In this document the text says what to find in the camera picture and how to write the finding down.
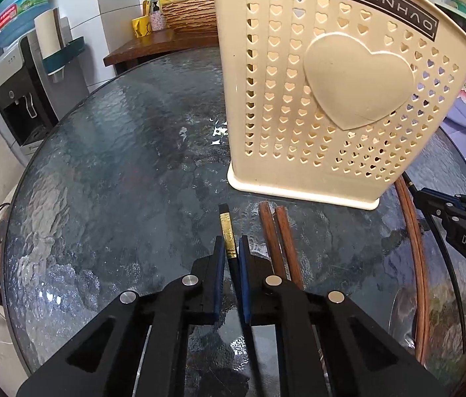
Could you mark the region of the thin black chopstick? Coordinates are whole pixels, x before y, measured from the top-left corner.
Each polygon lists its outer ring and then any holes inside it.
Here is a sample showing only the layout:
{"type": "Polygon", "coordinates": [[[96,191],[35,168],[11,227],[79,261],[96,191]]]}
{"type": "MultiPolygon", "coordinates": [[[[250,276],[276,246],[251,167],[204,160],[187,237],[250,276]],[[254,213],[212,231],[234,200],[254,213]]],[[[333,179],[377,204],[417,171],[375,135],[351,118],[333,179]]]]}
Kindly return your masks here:
{"type": "Polygon", "coordinates": [[[437,247],[446,265],[446,270],[449,275],[450,282],[452,283],[452,289],[453,289],[453,293],[455,297],[455,302],[456,302],[457,311],[459,315],[459,322],[460,322],[461,331],[462,331],[462,353],[465,354],[466,353],[466,323],[465,323],[465,315],[464,315],[464,309],[463,309],[463,304],[462,304],[462,295],[461,295],[461,291],[460,291],[459,284],[457,281],[455,269],[453,267],[450,254],[446,248],[446,243],[443,240],[439,232],[439,229],[437,227],[437,224],[434,218],[428,211],[422,210],[422,214],[424,216],[425,221],[427,222],[427,225],[430,228],[430,231],[432,232],[434,236],[434,239],[437,243],[437,247]]]}

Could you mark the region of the paper cup stack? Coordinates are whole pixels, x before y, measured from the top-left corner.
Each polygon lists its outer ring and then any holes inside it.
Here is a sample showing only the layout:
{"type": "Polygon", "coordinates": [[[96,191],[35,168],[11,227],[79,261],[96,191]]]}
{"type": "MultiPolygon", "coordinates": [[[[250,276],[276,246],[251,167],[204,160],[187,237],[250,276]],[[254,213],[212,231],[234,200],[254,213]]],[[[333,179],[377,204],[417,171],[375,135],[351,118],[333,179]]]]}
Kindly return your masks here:
{"type": "Polygon", "coordinates": [[[49,9],[34,19],[42,58],[49,58],[64,47],[57,8],[49,9]]]}

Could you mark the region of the curved brown wooden chopstick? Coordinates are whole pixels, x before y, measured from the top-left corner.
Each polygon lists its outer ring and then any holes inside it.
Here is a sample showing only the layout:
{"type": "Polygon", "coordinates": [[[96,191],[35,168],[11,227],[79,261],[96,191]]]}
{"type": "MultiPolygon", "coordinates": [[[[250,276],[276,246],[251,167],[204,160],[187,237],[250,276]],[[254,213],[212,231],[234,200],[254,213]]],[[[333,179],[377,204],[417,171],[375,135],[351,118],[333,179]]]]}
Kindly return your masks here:
{"type": "Polygon", "coordinates": [[[424,365],[427,357],[430,328],[427,265],[424,245],[416,208],[403,177],[398,177],[394,186],[401,204],[414,265],[417,294],[415,357],[420,364],[424,365]]]}

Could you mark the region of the cream plastic utensil basket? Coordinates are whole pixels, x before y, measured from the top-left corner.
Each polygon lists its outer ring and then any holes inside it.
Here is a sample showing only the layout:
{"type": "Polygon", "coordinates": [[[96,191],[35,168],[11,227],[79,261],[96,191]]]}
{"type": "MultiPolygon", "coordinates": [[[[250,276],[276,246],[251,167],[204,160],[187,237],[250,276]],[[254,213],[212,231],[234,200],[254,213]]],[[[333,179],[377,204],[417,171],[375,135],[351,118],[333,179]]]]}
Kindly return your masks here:
{"type": "Polygon", "coordinates": [[[214,0],[228,182],[373,210],[466,80],[466,33],[428,0],[214,0]]]}

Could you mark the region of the yellow mug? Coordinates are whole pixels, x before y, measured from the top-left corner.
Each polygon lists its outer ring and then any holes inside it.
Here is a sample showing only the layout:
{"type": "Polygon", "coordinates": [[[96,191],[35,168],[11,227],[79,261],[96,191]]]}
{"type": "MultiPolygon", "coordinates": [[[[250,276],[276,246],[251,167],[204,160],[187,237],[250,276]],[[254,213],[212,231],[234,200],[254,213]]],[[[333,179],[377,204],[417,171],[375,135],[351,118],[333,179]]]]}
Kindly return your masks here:
{"type": "Polygon", "coordinates": [[[132,28],[134,36],[137,39],[147,37],[153,33],[149,16],[141,16],[132,19],[132,28]]]}

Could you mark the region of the dark wooden counter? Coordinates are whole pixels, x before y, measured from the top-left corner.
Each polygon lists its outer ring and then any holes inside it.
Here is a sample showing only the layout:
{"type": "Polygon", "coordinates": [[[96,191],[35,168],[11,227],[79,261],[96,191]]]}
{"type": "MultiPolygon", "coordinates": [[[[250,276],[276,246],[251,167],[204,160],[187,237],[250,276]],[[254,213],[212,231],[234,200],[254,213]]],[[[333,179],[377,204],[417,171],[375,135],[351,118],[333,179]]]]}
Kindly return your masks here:
{"type": "Polygon", "coordinates": [[[114,66],[126,61],[166,52],[191,48],[213,47],[219,44],[218,32],[211,31],[154,31],[151,35],[134,38],[103,58],[105,66],[114,66]]]}

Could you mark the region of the white water dispenser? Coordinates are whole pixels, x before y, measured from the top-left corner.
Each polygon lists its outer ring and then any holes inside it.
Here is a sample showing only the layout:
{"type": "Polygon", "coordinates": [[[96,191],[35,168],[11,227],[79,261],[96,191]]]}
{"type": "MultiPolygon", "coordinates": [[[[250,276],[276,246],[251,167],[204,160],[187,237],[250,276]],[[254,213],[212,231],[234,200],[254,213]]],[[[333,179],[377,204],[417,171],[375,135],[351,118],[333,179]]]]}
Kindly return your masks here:
{"type": "Polygon", "coordinates": [[[35,31],[0,57],[0,134],[22,165],[89,91],[77,59],[48,75],[35,31]]]}

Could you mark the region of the small pink bottle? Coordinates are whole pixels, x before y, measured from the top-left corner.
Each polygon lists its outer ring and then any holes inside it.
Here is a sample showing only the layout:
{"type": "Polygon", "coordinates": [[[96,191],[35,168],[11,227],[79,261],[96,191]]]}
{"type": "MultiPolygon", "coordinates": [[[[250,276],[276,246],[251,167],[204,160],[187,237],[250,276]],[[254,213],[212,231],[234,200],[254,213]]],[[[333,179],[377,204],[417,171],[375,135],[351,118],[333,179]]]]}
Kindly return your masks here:
{"type": "Polygon", "coordinates": [[[150,22],[153,31],[165,30],[167,27],[165,17],[157,1],[151,3],[150,22]]]}

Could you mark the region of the black gold chopstick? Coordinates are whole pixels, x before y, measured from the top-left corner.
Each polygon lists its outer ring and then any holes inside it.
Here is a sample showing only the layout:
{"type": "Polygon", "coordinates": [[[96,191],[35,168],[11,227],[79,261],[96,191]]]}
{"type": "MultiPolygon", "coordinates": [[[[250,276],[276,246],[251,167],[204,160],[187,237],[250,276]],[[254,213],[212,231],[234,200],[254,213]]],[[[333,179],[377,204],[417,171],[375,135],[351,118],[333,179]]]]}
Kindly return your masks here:
{"type": "Polygon", "coordinates": [[[219,221],[224,238],[226,257],[228,259],[228,268],[231,280],[234,285],[238,304],[242,303],[242,286],[239,272],[238,252],[234,237],[232,219],[229,212],[228,205],[222,203],[219,205],[219,221]]]}

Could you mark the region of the woven brown basin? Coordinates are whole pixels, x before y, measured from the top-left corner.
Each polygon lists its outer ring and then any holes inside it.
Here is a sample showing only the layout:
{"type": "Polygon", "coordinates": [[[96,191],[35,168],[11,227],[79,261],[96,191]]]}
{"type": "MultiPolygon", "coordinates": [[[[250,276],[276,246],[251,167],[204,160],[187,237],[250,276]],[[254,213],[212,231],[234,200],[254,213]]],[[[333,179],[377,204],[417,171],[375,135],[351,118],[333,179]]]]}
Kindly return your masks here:
{"type": "Polygon", "coordinates": [[[169,29],[182,33],[217,33],[214,0],[178,0],[162,6],[169,29]]]}

